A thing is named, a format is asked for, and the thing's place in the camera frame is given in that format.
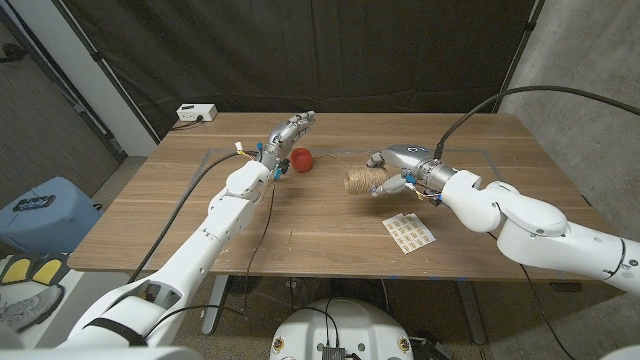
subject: blue container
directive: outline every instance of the blue container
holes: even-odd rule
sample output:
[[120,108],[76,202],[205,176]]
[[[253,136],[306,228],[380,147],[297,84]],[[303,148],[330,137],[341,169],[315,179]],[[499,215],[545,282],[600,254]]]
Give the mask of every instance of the blue container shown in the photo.
[[101,215],[77,186],[56,177],[0,210],[0,241],[23,252],[70,253]]

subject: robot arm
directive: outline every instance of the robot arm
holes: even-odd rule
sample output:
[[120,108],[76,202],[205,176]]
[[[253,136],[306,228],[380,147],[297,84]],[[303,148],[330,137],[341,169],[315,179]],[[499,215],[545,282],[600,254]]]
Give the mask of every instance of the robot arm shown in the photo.
[[421,183],[472,231],[492,231],[504,222],[497,245],[513,261],[590,276],[640,295],[640,243],[569,222],[553,205],[521,195],[503,182],[480,190],[478,175],[410,148],[418,147],[391,146],[374,154],[367,165],[393,159],[391,164],[403,169],[405,182]]
[[208,216],[157,272],[105,294],[80,318],[60,347],[168,345],[185,313],[160,318],[191,302],[226,242],[253,218],[262,191],[280,170],[280,162],[314,123],[314,112],[297,115],[276,127],[258,156],[233,172],[209,203]]

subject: twine spool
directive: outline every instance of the twine spool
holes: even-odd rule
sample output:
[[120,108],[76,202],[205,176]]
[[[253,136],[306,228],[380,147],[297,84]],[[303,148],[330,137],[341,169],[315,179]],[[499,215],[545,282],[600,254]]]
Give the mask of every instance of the twine spool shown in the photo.
[[385,168],[353,168],[344,176],[344,188],[347,194],[368,194],[371,188],[382,185],[388,179],[389,172]]

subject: concrete wall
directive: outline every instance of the concrete wall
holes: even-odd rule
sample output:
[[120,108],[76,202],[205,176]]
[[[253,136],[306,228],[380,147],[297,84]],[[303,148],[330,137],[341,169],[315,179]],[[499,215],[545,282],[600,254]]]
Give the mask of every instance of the concrete wall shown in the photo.
[[[564,85],[640,107],[640,1],[547,0],[510,87]],[[619,235],[640,241],[640,117],[569,94],[505,98]]]

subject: black curtain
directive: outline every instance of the black curtain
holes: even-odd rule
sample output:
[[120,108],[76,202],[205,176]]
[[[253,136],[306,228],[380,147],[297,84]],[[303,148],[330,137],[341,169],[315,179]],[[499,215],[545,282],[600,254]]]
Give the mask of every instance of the black curtain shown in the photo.
[[234,112],[466,112],[499,91],[534,0],[64,0],[162,137]]

